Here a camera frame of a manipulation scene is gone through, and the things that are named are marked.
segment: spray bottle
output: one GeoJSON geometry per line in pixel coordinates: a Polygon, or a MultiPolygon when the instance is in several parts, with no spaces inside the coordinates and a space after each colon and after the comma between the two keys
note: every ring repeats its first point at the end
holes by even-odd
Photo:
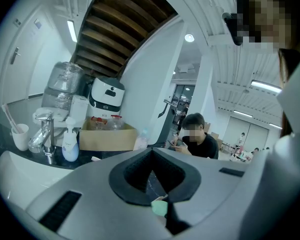
{"type": "Polygon", "coordinates": [[[67,130],[63,134],[62,154],[65,160],[74,162],[79,155],[79,147],[77,143],[77,134],[74,131],[76,120],[68,116],[65,120],[67,130]]]}

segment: door handle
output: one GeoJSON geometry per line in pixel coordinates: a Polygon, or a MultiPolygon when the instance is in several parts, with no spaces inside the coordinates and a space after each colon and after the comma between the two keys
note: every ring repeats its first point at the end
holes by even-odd
{"type": "Polygon", "coordinates": [[[12,55],[12,58],[11,58],[11,62],[10,62],[11,65],[15,62],[15,59],[16,59],[17,55],[21,56],[21,54],[19,54],[18,51],[19,51],[19,47],[16,47],[15,50],[14,50],[14,53],[12,55]]]}

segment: white cup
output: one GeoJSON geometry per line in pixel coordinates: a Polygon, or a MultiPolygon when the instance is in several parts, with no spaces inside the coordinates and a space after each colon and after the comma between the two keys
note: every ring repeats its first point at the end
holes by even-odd
{"type": "Polygon", "coordinates": [[[14,129],[11,128],[14,144],[20,151],[26,151],[28,149],[29,142],[29,127],[23,123],[19,123],[17,126],[23,131],[23,133],[16,133],[14,129]]]}

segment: dark hair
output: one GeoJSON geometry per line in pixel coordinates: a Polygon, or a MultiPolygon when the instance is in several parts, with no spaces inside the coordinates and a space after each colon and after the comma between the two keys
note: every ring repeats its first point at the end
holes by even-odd
{"type": "Polygon", "coordinates": [[[191,125],[202,125],[205,127],[205,119],[200,113],[189,114],[185,117],[182,122],[182,128],[187,129],[191,125]]]}
{"type": "MultiPolygon", "coordinates": [[[[292,40],[294,45],[300,42],[300,0],[279,0],[280,6],[285,8],[285,11],[291,15],[291,25],[295,27],[296,38],[292,40]]],[[[249,36],[254,37],[256,43],[261,42],[261,33],[256,30],[254,24],[255,8],[249,6],[249,0],[237,0],[237,13],[243,14],[243,30],[249,31],[249,36]]],[[[278,51],[280,64],[280,78],[283,83],[289,80],[290,76],[300,62],[300,53],[294,49],[280,48],[278,51]]],[[[292,128],[287,120],[285,113],[282,114],[282,130],[280,137],[289,135],[292,128]]]]}

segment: bottle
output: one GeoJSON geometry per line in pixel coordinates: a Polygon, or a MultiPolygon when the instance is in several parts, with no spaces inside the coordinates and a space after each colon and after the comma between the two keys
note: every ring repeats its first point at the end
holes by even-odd
{"type": "Polygon", "coordinates": [[[77,134],[74,132],[76,120],[68,116],[65,120],[67,130],[63,134],[62,154],[65,160],[74,162],[79,155],[79,147],[77,143],[77,134]]]}
{"type": "Polygon", "coordinates": [[[144,128],[142,133],[136,138],[133,150],[146,149],[148,146],[147,139],[148,129],[144,128]]]}

